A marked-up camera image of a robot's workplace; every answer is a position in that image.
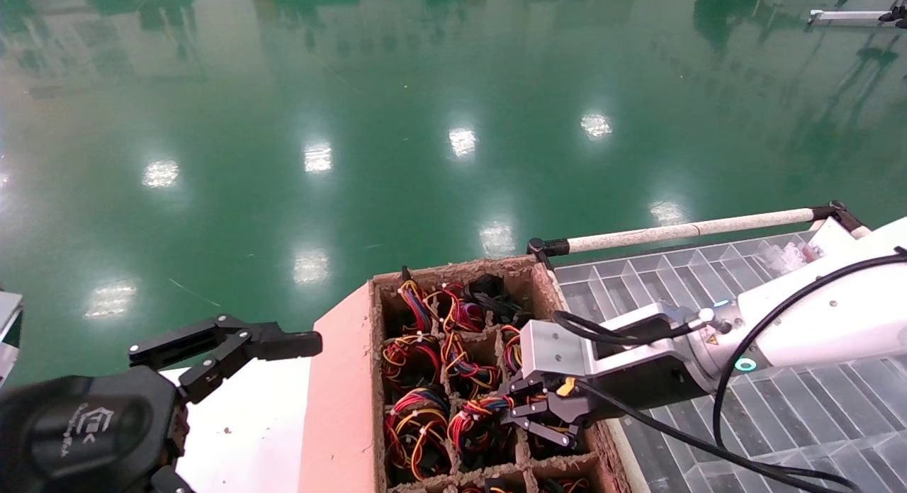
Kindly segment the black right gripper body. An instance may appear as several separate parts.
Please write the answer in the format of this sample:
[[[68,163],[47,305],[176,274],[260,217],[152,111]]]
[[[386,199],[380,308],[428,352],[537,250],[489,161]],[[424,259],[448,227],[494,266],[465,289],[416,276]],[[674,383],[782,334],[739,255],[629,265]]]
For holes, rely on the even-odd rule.
[[[709,395],[673,356],[655,358],[598,377],[580,377],[566,396],[551,393],[551,413],[569,424],[589,425],[625,415],[625,411],[588,393],[583,383],[635,410],[660,408]]]

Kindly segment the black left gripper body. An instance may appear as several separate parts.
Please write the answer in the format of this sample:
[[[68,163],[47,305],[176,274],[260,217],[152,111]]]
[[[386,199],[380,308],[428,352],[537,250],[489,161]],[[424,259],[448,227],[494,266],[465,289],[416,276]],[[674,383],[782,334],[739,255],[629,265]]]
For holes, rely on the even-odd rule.
[[[179,388],[147,367],[5,387],[4,492],[150,492],[188,435]]]

